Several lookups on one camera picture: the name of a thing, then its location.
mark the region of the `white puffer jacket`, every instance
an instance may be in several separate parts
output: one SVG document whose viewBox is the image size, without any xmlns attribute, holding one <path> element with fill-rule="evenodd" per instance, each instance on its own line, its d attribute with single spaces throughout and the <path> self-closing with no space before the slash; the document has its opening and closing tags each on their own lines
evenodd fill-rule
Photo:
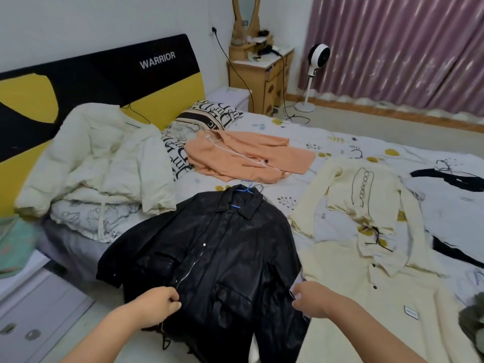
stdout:
<svg viewBox="0 0 484 363">
<path fill-rule="evenodd" d="M 15 208 L 42 216 L 61 198 L 140 202 L 148 214 L 174 210 L 173 174 L 160 130 L 133 120 L 117 105 L 74 108 L 28 175 Z"/>
</svg>

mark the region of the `person's left hand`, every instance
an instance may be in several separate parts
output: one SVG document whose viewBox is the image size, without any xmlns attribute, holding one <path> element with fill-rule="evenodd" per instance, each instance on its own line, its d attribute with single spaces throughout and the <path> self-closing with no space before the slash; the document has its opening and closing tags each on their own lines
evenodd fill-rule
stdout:
<svg viewBox="0 0 484 363">
<path fill-rule="evenodd" d="M 130 313 L 136 316 L 140 328 L 158 325 L 181 308 L 175 288 L 158 287 L 150 289 L 126 304 Z"/>
</svg>

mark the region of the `bed frame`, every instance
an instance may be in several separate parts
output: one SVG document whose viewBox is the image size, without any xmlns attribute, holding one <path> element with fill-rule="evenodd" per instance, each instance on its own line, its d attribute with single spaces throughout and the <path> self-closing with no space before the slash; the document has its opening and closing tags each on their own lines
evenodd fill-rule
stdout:
<svg viewBox="0 0 484 363">
<path fill-rule="evenodd" d="M 76 106 L 116 104 L 162 130 L 204 98 L 185 34 L 0 73 L 0 216 Z"/>
</svg>

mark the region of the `tile floor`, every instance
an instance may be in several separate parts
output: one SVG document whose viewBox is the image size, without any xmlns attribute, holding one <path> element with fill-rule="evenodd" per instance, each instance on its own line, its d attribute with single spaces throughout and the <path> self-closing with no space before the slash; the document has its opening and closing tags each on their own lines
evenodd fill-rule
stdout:
<svg viewBox="0 0 484 363">
<path fill-rule="evenodd" d="M 316 107 L 311 113 L 299 113 L 290 107 L 292 104 L 287 102 L 287 113 L 308 117 L 311 119 L 311 127 L 369 136 L 425 149 L 471 153 L 484 158 L 484 134 L 325 107 Z M 282 111 L 276 117 L 284 118 Z M 294 118 L 294 121 L 306 122 L 303 118 Z M 57 363 L 61 360 L 109 311 L 123 302 L 121 292 L 105 284 L 88 285 L 85 291 L 97 299 L 97 302 L 57 343 L 42 363 Z M 197 362 L 193 355 L 187 354 L 188 349 L 184 344 L 172 343 L 166 351 L 162 350 L 161 345 L 160 335 L 140 331 L 123 348 L 116 363 Z"/>
</svg>

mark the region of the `black leather jacket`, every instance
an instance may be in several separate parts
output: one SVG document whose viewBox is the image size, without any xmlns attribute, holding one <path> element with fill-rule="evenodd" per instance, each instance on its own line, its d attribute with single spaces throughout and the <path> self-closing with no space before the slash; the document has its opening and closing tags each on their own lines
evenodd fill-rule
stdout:
<svg viewBox="0 0 484 363">
<path fill-rule="evenodd" d="M 254 333 L 262 363 L 295 362 L 308 322 L 289 294 L 301 268 L 291 228 L 257 189 L 237 189 L 197 194 L 131 228 L 97 278 L 123 284 L 126 302 L 175 287 L 182 308 L 163 330 L 202 362 L 247 363 Z"/>
</svg>

